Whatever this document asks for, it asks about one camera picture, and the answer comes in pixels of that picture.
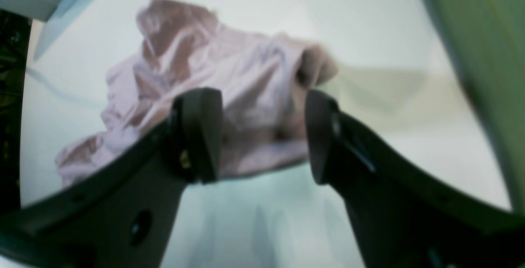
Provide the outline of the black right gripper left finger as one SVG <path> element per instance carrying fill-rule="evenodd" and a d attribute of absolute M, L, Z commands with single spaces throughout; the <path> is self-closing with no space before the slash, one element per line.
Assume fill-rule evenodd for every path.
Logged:
<path fill-rule="evenodd" d="M 218 179 L 221 92 L 178 96 L 109 165 L 1 217 L 2 268 L 158 268 L 189 184 Z"/>

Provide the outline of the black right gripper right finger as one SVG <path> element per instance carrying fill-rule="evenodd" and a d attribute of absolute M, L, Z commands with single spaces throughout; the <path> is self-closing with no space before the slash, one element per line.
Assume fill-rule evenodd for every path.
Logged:
<path fill-rule="evenodd" d="M 326 93 L 308 92 L 306 128 L 313 178 L 344 200 L 367 268 L 523 268 L 523 215 L 422 171 Z"/>

